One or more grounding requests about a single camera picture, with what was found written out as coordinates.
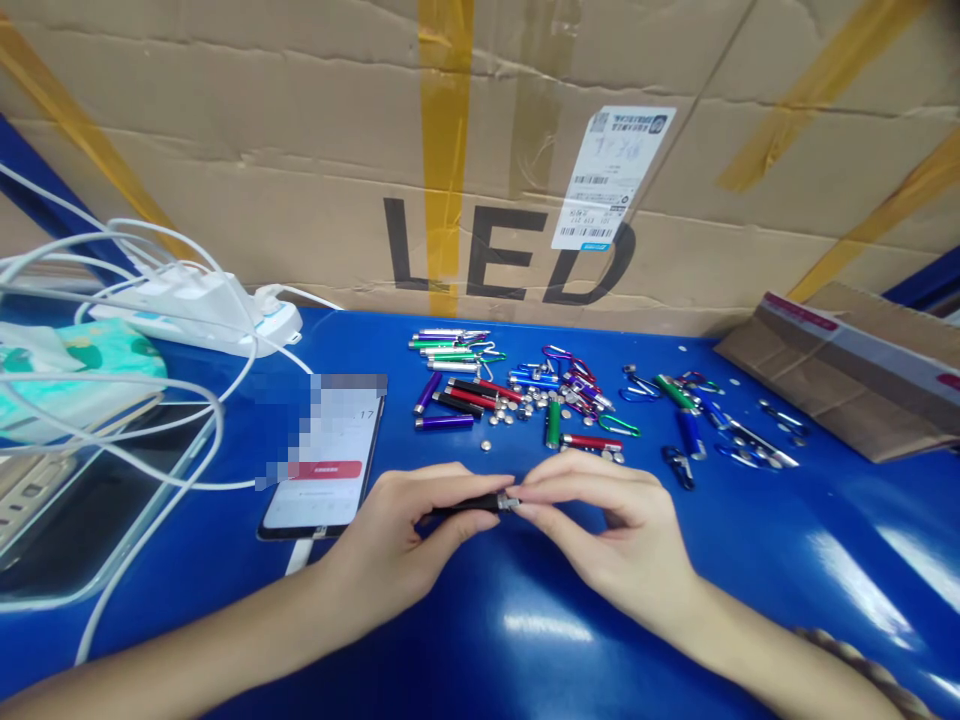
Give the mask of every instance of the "purple flashlight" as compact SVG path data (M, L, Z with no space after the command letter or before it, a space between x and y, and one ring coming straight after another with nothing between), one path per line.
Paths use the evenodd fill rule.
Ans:
M473 427L473 415L450 415L448 417L417 418L417 430L457 430Z
M437 386L440 385L440 380L443 378L443 373L434 373L430 376L430 379L427 380L427 385L423 388L423 392L420 393L420 399L417 400L417 404L413 406L414 415L423 415L423 411L427 409L427 405L430 404L430 398L433 397L433 393L436 392Z

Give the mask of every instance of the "green carabiner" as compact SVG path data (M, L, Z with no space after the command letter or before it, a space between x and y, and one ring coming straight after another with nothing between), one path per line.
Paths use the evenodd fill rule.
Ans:
M607 432L613 432L619 435L629 435L630 437L640 437L639 428L635 428L633 425L629 425L613 415L601 415L597 419L597 424Z

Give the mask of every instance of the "bracelet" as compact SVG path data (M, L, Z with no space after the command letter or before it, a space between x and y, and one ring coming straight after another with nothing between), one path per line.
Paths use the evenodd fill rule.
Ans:
M901 687L889 670L883 665L865 658L863 653L853 645L835 640L826 630L794 628L794 633L817 647L823 648L863 675L887 696L907 720L939 720L938 716L930 712L930 709L920 698Z

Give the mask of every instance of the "smartphone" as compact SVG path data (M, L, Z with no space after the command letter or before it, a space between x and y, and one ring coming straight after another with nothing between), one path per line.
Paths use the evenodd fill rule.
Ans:
M257 529L261 540L339 537L367 491L386 376L313 378L319 393L314 386L290 461L278 463L278 483Z

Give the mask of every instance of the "qr code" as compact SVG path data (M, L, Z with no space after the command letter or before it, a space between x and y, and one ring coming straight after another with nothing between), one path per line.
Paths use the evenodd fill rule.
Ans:
M607 127L607 116L610 113L597 113L590 123L590 132L603 132Z

